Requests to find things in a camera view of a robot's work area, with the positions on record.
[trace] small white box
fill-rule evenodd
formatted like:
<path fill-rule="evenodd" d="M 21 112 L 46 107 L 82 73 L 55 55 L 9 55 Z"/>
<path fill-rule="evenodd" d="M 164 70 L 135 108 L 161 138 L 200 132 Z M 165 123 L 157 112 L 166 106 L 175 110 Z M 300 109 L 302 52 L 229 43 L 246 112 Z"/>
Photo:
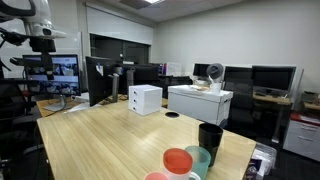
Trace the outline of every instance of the small white box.
<path fill-rule="evenodd" d="M 151 85 L 129 86 L 129 109 L 141 115 L 161 110 L 162 88 Z"/>

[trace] monitor stand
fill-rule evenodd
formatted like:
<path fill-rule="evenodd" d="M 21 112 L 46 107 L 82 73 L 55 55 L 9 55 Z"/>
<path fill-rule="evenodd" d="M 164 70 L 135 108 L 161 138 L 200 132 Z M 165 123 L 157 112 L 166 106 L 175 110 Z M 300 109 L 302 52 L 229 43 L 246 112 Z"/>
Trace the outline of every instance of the monitor stand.
<path fill-rule="evenodd" d="M 60 95 L 59 102 L 46 106 L 43 109 L 57 112 L 64 109 L 70 109 L 71 107 L 71 105 L 67 105 L 65 95 Z"/>

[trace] monitor screen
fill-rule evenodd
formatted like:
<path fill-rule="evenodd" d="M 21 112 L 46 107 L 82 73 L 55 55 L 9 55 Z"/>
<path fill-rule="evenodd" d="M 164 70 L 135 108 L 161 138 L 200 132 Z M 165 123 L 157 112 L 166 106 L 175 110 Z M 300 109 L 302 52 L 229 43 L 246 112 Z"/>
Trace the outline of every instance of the monitor screen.
<path fill-rule="evenodd" d="M 226 66 L 224 81 L 227 79 L 251 79 L 252 68 Z"/>
<path fill-rule="evenodd" d="M 115 67 L 121 61 L 109 58 L 86 57 L 87 81 L 90 106 L 112 95 Z"/>
<path fill-rule="evenodd" d="M 253 86 L 289 92 L 296 67 L 252 66 Z"/>
<path fill-rule="evenodd" d="M 207 77 L 207 68 L 210 64 L 194 64 L 193 75 Z"/>
<path fill-rule="evenodd" d="M 120 65 L 122 67 L 122 72 L 120 73 L 120 82 L 119 82 L 119 93 L 127 94 L 127 70 L 135 69 L 133 75 L 133 83 L 134 85 L 142 85 L 142 84 L 150 84 L 160 81 L 159 80 L 159 69 L 156 65 L 141 65 L 141 64 L 123 64 Z"/>
<path fill-rule="evenodd" d="M 41 61 L 40 55 L 23 55 L 29 61 Z M 78 56 L 76 54 L 51 55 L 53 80 L 48 80 L 43 67 L 25 67 L 28 80 L 37 81 L 30 85 L 29 91 L 37 93 L 80 95 L 80 75 Z"/>

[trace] desk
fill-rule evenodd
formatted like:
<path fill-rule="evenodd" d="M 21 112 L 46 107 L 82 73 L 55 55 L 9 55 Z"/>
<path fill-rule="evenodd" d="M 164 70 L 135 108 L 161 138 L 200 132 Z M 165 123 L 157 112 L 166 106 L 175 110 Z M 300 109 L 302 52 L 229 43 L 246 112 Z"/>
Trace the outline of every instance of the desk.
<path fill-rule="evenodd" d="M 288 106 L 291 104 L 289 98 L 281 98 L 281 97 L 272 97 L 270 95 L 266 96 L 258 96 L 255 93 L 253 93 L 253 99 L 258 100 L 258 101 L 265 101 L 265 102 L 272 102 L 276 103 L 279 105 L 279 114 L 276 122 L 276 128 L 274 130 L 273 136 L 272 136 L 272 142 L 274 143 L 279 143 L 279 129 L 280 129 L 280 123 L 281 123 L 281 118 L 283 115 L 284 107 Z"/>
<path fill-rule="evenodd" d="M 47 116 L 50 116 L 52 114 L 61 114 L 61 113 L 64 113 L 64 112 L 69 110 L 69 109 L 64 109 L 64 110 L 61 110 L 61 111 L 58 111 L 58 112 L 52 112 L 52 111 L 43 109 L 44 107 L 49 106 L 50 104 L 56 103 L 56 102 L 58 102 L 58 99 L 37 101 L 36 103 L 37 103 L 37 107 L 38 107 L 38 109 L 40 111 L 41 117 L 47 117 Z M 81 103 L 76 102 L 76 101 L 71 101 L 69 98 L 67 98 L 67 102 L 68 102 L 67 105 L 69 105 L 69 106 L 71 105 L 72 107 L 81 104 Z"/>
<path fill-rule="evenodd" d="M 118 102 L 37 121 L 55 179 L 143 179 L 163 169 L 163 153 L 198 145 L 193 118 L 141 116 Z M 224 131 L 207 179 L 242 179 L 256 142 Z"/>
<path fill-rule="evenodd" d="M 118 101 L 126 101 L 126 100 L 127 99 L 123 99 L 122 98 L 122 95 L 118 95 Z M 81 104 L 80 102 L 76 102 L 76 101 L 70 101 L 69 102 L 69 101 L 70 101 L 70 99 L 68 99 L 68 105 L 69 106 L 71 105 L 72 107 Z M 56 103 L 56 102 L 58 102 L 58 99 L 50 100 L 50 104 Z M 50 116 L 52 114 L 61 114 L 61 113 L 64 113 L 64 112 L 69 110 L 69 109 L 65 109 L 65 110 L 58 111 L 58 112 L 54 113 L 52 111 L 43 109 L 44 107 L 49 106 L 50 104 L 49 104 L 48 100 L 37 101 L 37 107 L 38 107 L 38 109 L 40 111 L 41 117 L 47 117 L 47 116 Z M 110 104 L 110 102 L 106 101 L 106 100 L 102 100 L 99 104 L 100 105 L 105 105 L 105 104 Z M 162 107 L 167 106 L 167 105 L 168 105 L 168 99 L 162 98 Z"/>

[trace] cup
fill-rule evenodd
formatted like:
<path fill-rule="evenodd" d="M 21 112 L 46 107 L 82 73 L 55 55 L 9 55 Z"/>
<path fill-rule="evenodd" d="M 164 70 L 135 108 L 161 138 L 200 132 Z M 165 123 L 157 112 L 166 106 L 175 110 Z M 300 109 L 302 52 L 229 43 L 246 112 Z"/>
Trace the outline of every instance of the cup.
<path fill-rule="evenodd" d="M 221 91 L 221 83 L 212 83 L 210 85 L 212 94 L 220 94 Z"/>
<path fill-rule="evenodd" d="M 196 173 L 191 172 L 192 157 L 183 149 L 168 149 L 163 155 L 163 164 L 164 174 L 169 180 L 201 180 Z"/>
<path fill-rule="evenodd" d="M 213 166 L 220 146 L 223 130 L 215 124 L 203 123 L 199 125 L 199 146 L 206 149 L 211 155 L 209 167 Z"/>
<path fill-rule="evenodd" d="M 202 180 L 206 179 L 208 166 L 211 162 L 210 153 L 199 146 L 188 146 L 184 149 L 187 151 L 193 160 L 192 172 L 195 172 Z"/>
<path fill-rule="evenodd" d="M 144 180 L 168 180 L 168 177 L 161 172 L 151 172 L 144 177 Z"/>

